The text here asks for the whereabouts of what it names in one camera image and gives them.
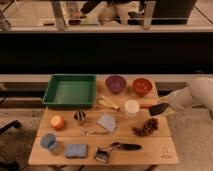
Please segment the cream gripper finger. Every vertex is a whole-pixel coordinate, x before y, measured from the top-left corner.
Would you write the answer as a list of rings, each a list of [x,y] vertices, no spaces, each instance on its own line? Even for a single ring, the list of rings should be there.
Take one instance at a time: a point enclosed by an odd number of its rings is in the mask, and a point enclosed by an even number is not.
[[[162,96],[159,98],[158,104],[168,103],[167,96]],[[161,114],[161,116],[173,115],[175,111],[169,106],[167,109]]]

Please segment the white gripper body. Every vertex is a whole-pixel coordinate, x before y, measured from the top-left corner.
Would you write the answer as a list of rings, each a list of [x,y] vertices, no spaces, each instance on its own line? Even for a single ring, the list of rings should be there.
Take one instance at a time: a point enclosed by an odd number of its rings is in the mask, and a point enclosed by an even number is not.
[[[194,99],[188,89],[173,91],[166,97],[166,100],[175,111],[184,111],[194,104]]]

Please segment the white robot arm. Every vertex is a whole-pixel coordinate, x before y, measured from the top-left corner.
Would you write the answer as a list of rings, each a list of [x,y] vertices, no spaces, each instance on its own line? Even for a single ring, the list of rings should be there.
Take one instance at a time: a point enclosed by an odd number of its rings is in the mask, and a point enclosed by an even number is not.
[[[175,90],[162,97],[158,103],[168,103],[163,116],[186,111],[193,107],[204,106],[213,112],[213,78],[199,77],[188,86]]]

